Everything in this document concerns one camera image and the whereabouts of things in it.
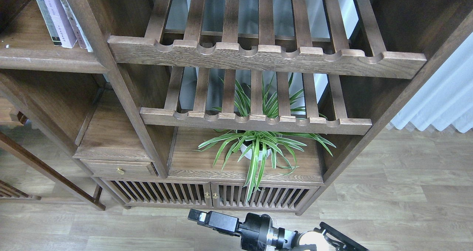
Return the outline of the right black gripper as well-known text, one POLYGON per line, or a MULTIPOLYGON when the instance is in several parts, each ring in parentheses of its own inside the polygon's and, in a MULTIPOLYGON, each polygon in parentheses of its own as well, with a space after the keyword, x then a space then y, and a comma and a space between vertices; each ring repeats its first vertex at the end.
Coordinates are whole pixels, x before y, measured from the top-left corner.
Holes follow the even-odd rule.
POLYGON ((273 227, 272 219, 267 214, 248 213, 245 221, 240 222, 237 217, 215 211, 190 209, 188 220, 220 234, 241 237, 243 250, 265 251, 267 246, 276 247, 278 244, 278 230, 273 227))

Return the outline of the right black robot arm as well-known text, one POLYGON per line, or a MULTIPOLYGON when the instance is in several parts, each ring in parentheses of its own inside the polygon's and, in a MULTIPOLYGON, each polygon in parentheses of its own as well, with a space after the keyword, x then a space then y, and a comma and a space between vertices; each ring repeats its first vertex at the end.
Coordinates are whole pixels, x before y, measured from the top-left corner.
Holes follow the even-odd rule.
POLYGON ((327 251, 330 246, 337 251, 368 250, 324 222, 319 228, 298 232, 273 227, 267 214, 248 213, 245 221, 240 222, 235 216, 191 209, 188 219, 220 234, 240 237, 241 248, 246 251, 265 251, 268 246, 276 251, 327 251))

